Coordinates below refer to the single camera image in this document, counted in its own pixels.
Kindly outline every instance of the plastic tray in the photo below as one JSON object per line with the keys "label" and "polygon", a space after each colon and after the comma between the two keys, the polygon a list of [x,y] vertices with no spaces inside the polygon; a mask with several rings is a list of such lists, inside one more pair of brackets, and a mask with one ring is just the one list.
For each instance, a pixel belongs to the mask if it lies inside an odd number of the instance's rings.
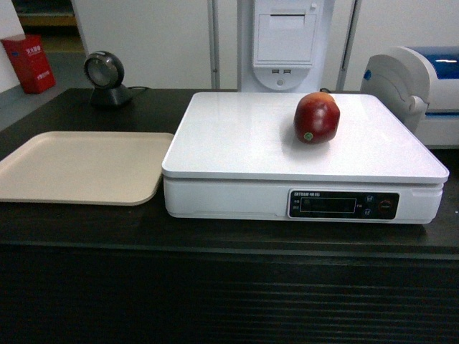
{"label": "plastic tray", "polygon": [[0,161],[0,201],[135,206],[154,196],[169,133],[37,135]]}

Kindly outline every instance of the red apple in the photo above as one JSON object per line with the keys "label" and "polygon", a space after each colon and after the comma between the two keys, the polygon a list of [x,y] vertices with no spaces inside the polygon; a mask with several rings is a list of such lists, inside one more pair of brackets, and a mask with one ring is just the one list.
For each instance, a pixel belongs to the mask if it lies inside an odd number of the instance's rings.
{"label": "red apple", "polygon": [[301,98],[295,111],[296,137],[304,143],[322,143],[335,137],[340,111],[334,98],[325,92],[313,92]]}

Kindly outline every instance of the red box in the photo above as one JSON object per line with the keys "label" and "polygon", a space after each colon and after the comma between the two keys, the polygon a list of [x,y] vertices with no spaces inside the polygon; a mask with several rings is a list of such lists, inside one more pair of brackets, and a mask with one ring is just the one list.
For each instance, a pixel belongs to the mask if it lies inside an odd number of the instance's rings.
{"label": "red box", "polygon": [[41,93],[56,85],[38,34],[1,40],[25,93]]}

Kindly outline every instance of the blue lid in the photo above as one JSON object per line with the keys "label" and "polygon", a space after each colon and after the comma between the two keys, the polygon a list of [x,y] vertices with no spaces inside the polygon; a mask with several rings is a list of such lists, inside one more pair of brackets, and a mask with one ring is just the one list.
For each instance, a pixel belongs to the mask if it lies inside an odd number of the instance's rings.
{"label": "blue lid", "polygon": [[415,47],[429,60],[438,79],[459,79],[459,47]]}

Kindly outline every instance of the white scale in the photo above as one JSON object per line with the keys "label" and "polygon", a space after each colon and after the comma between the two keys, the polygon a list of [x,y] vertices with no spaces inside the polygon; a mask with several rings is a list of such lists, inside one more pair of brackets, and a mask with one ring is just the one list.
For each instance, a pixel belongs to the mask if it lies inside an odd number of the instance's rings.
{"label": "white scale", "polygon": [[333,94],[335,138],[301,143],[304,94],[202,92],[163,161],[170,215],[425,224],[449,172],[371,95]]}

